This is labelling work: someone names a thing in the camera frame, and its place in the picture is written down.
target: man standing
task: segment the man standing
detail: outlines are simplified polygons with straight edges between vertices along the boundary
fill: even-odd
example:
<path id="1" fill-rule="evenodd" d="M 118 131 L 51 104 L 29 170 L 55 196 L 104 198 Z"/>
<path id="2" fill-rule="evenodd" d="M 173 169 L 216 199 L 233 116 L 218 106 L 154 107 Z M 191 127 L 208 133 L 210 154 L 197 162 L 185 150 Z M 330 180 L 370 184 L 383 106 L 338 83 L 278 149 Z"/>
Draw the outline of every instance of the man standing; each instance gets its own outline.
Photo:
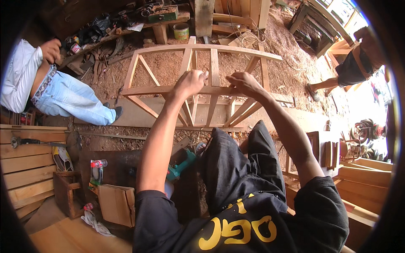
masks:
<path id="1" fill-rule="evenodd" d="M 133 252 L 339 253 L 349 228 L 333 180 L 324 176 L 298 123 L 247 72 L 226 78 L 263 105 L 296 165 L 302 187 L 294 199 L 296 215 L 287 213 L 277 151 L 259 121 L 241 147 L 213 129 L 197 161 L 211 217 L 179 224 L 174 203 L 164 194 L 173 134 L 181 105 L 207 77 L 207 72 L 191 70 L 178 80 L 145 141 L 136 177 Z"/>
<path id="2" fill-rule="evenodd" d="M 109 109 L 109 104 L 101 104 L 87 84 L 50 65 L 60 59 L 60 46 L 58 39 L 47 41 L 37 48 L 21 40 L 6 72 L 1 105 L 21 113 L 30 99 L 39 111 L 47 115 L 73 115 L 94 125 L 112 124 L 122 115 L 121 106 Z"/>
<path id="3" fill-rule="evenodd" d="M 368 80 L 384 65 L 384 56 L 367 27 L 356 31 L 354 37 L 357 41 L 362 39 L 361 43 L 335 68 L 338 77 L 317 84 L 308 84 L 305 87 L 315 102 L 320 100 L 317 90 L 327 88 L 325 95 L 328 96 L 338 86 L 355 85 Z"/>

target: white cloth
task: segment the white cloth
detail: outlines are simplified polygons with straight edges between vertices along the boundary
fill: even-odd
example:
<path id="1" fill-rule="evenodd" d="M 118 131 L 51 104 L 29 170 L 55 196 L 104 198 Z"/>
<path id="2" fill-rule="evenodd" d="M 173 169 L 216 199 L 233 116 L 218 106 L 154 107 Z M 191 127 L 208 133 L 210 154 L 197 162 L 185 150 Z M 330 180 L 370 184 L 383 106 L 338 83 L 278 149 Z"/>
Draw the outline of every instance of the white cloth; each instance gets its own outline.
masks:
<path id="1" fill-rule="evenodd" d="M 40 47 L 34 48 L 28 41 L 20 40 L 6 71 L 1 90 L 1 105 L 15 113 L 24 111 L 42 60 Z"/>
<path id="2" fill-rule="evenodd" d="M 96 218 L 90 211 L 84 211 L 84 216 L 82 216 L 81 219 L 84 220 L 88 225 L 92 226 L 98 233 L 104 236 L 116 237 L 101 222 L 97 222 Z"/>

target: white long-sleeve shirt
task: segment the white long-sleeve shirt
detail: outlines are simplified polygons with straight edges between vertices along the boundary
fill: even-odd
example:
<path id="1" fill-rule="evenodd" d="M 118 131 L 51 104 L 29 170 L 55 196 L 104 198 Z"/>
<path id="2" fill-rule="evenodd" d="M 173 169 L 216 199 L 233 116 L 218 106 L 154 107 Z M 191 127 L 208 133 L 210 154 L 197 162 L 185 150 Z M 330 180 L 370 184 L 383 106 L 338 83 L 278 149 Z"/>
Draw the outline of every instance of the white long-sleeve shirt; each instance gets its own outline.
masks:
<path id="1" fill-rule="evenodd" d="M 40 47 L 34 48 L 26 40 L 18 43 L 4 79 L 0 97 L 1 105 L 15 113 L 24 111 L 42 60 Z"/>

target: dark shorts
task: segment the dark shorts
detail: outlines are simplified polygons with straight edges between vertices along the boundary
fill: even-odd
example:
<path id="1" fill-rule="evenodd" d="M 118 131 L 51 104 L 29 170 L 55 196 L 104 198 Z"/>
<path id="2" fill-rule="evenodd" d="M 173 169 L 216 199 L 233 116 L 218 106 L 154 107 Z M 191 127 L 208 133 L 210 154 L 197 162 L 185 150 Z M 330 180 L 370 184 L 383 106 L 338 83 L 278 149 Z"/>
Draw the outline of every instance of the dark shorts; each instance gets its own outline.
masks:
<path id="1" fill-rule="evenodd" d="M 248 158 L 229 134 L 214 128 L 198 163 L 207 187 L 206 201 L 211 215 L 257 191 L 272 193 L 280 203 L 286 202 L 277 151 L 262 120 L 249 134 Z"/>
<path id="2" fill-rule="evenodd" d="M 360 49 L 360 61 L 363 63 L 365 70 L 372 73 L 370 60 L 366 53 Z M 354 59 L 353 53 L 350 52 L 346 59 L 335 68 L 337 74 L 337 82 L 340 87 L 355 85 L 364 82 L 366 79 Z"/>

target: wooden chair frame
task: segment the wooden chair frame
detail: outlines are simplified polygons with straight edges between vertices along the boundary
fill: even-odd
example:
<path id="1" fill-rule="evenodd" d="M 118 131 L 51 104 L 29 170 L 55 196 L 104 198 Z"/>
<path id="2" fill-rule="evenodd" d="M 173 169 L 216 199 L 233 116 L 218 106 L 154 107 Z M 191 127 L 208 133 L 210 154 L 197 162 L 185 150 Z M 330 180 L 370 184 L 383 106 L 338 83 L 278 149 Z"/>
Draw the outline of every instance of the wooden chair frame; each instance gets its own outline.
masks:
<path id="1" fill-rule="evenodd" d="M 189 43 L 184 45 L 167 45 L 160 47 L 150 47 L 134 51 L 128 73 L 125 79 L 124 88 L 122 95 L 129 99 L 131 102 L 139 106 L 145 112 L 149 113 L 154 118 L 159 115 L 153 111 L 149 106 L 143 103 L 137 95 L 148 95 L 148 94 L 162 94 L 163 98 L 167 97 L 167 94 L 173 89 L 174 86 L 160 86 L 156 77 L 152 73 L 150 67 L 144 60 L 144 54 L 148 53 L 159 53 L 168 51 L 184 51 L 183 61 L 181 63 L 180 72 L 178 78 L 180 78 L 185 71 L 189 69 L 197 69 L 197 51 L 210 51 L 211 52 L 211 64 L 209 69 L 208 85 L 204 86 L 199 94 L 207 95 L 206 102 L 209 101 L 209 109 L 207 121 L 205 124 L 195 124 L 194 120 L 196 117 L 196 110 L 198 104 L 198 95 L 192 97 L 192 108 L 190 108 L 187 100 L 183 103 L 182 110 L 185 116 L 183 116 L 181 110 L 179 113 L 179 119 L 182 126 L 194 126 L 194 127 L 234 127 L 252 113 L 256 112 L 262 107 L 262 105 L 256 102 L 253 98 L 248 98 L 235 112 L 235 99 L 237 96 L 246 97 L 242 93 L 238 92 L 233 87 L 220 87 L 220 75 L 218 66 L 218 52 L 228 52 L 237 54 L 246 54 L 252 56 L 245 71 L 251 73 L 256 64 L 260 60 L 260 67 L 262 73 L 262 85 L 268 91 L 269 90 L 269 75 L 267 72 L 267 62 L 266 60 L 282 61 L 282 58 L 278 55 L 271 53 L 266 53 L 262 44 L 259 44 L 259 50 L 246 49 L 240 47 L 230 47 L 223 45 L 206 45 L 206 44 L 196 44 L 196 37 L 191 36 Z M 145 69 L 149 78 L 151 79 L 154 87 L 134 87 L 131 88 L 135 68 L 137 62 L 140 61 L 142 67 Z M 284 102 L 293 104 L 293 98 L 291 96 L 285 96 L 281 94 L 270 93 L 271 96 L 278 102 Z M 231 117 L 225 124 L 211 124 L 212 116 L 215 110 L 215 106 L 218 102 L 219 95 L 232 96 L 229 100 L 229 106 L 231 107 Z"/>

